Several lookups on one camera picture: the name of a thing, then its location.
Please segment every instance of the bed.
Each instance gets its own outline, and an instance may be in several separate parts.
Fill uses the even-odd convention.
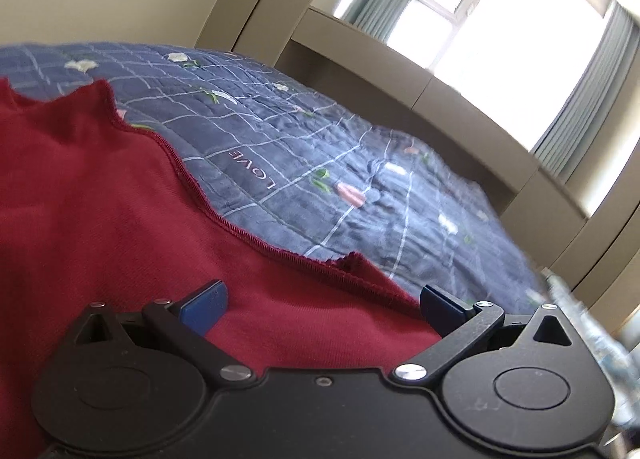
[[[222,216],[274,246],[319,260],[359,251],[416,298],[430,283],[514,314],[542,300],[479,185],[415,137],[254,60],[159,45],[22,44],[0,48],[0,75],[40,100],[106,79],[127,122],[161,134]]]

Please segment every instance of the window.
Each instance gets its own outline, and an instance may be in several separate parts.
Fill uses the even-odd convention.
[[[413,0],[387,44],[418,65],[433,70],[477,1]]]
[[[413,0],[388,45],[531,150],[578,83],[604,26],[585,0]]]

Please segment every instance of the red fabric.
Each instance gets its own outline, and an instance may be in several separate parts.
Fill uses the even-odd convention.
[[[161,137],[126,125],[106,82],[35,102],[0,81],[0,450],[44,446],[30,390],[84,306],[136,311],[211,279],[229,306],[207,339],[265,367],[389,370],[438,336],[352,254],[322,263],[229,224]]]

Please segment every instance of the pink flower embroidery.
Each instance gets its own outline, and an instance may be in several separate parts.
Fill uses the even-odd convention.
[[[360,208],[367,200],[364,197],[364,193],[362,193],[357,188],[351,186],[350,184],[338,183],[335,185],[335,192],[345,201],[347,201],[351,206],[356,208]]]

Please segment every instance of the triangular cutout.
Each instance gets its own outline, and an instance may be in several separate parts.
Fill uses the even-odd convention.
[[[571,345],[562,325],[555,316],[545,316],[533,339],[543,344],[554,344],[568,347]]]
[[[96,342],[106,342],[111,340],[111,332],[104,318],[99,314],[89,317],[86,324],[76,338],[77,345],[93,344]]]

